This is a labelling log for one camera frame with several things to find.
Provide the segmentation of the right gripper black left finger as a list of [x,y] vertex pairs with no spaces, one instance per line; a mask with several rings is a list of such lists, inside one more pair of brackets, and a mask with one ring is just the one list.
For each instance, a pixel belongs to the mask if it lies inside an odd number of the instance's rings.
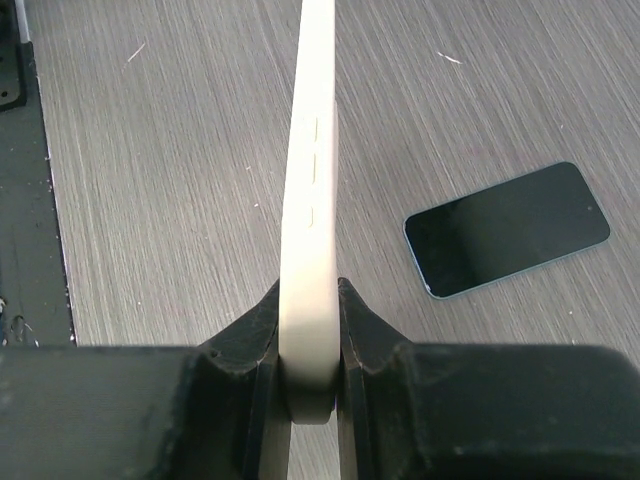
[[37,346],[4,320],[5,479],[283,479],[279,290],[196,347]]

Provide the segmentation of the teal smartphone black screen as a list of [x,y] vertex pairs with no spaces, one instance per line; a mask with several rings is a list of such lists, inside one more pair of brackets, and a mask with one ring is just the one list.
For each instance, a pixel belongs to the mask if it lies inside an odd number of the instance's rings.
[[578,167],[558,162],[414,213],[404,235],[444,299],[589,249],[610,226]]

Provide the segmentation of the black smartphone gold edge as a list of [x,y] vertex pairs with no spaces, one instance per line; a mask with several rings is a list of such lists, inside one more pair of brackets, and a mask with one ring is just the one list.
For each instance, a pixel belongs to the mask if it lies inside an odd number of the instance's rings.
[[340,364],[335,4],[301,5],[281,221],[278,349],[296,424],[333,410]]

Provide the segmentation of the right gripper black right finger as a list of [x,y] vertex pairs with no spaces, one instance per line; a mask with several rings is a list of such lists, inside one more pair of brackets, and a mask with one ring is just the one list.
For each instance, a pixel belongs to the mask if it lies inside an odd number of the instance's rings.
[[635,479],[639,372],[603,346],[417,343],[338,282],[345,479]]

